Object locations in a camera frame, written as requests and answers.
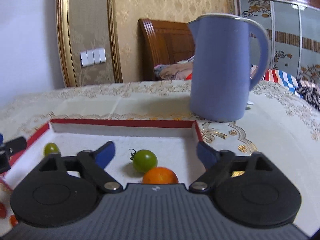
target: kettle spout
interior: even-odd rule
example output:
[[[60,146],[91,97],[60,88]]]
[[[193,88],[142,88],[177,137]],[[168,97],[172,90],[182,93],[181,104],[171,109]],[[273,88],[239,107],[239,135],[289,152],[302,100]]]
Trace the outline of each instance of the kettle spout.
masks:
[[[193,41],[196,44],[197,36],[198,36],[198,30],[199,30],[199,20],[194,20],[192,22],[188,23],[188,27],[192,33]]]

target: light switch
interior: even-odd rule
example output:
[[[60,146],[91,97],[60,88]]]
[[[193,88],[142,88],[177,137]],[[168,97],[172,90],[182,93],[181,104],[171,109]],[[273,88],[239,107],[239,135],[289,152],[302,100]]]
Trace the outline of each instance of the light switch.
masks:
[[[104,48],[99,49],[100,62],[106,62],[106,54],[104,52]]]
[[[94,58],[94,63],[95,64],[99,64],[100,63],[99,49],[94,49],[93,50],[93,58]]]
[[[94,58],[93,58],[93,50],[87,50],[88,62],[89,65],[94,65]]]
[[[88,56],[86,51],[80,52],[80,59],[81,59],[81,65],[83,67],[89,66],[89,61],[88,61]]]

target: gray ribbed surface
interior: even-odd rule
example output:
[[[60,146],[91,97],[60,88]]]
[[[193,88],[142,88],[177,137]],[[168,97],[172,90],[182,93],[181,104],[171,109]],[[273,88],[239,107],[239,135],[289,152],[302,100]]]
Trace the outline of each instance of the gray ribbed surface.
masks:
[[[205,195],[184,185],[130,184],[119,194],[103,197],[86,218],[59,228],[23,223],[4,240],[305,240],[293,225],[252,229],[223,217]]]

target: pitcher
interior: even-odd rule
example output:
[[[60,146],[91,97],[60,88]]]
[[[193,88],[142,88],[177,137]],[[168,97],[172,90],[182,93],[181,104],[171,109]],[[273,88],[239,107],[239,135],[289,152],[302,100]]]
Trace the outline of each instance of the pitcher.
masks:
[[[259,82],[268,63],[268,34],[257,22],[231,14],[210,13],[188,24],[196,46],[190,109],[216,122],[244,115],[249,91]],[[250,38],[260,44],[257,72],[250,78]]]

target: floral tablecloth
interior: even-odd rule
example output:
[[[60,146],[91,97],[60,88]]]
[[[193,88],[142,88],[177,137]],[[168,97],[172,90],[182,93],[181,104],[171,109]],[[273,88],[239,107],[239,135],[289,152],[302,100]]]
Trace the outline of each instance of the floral tablecloth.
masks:
[[[313,234],[320,227],[320,113],[279,84],[262,81],[242,119],[210,122],[190,112],[190,88],[190,81],[159,81],[24,95],[0,109],[0,132],[5,141],[30,137],[52,118],[197,120],[215,149],[258,150],[273,161],[301,192],[295,224]]]

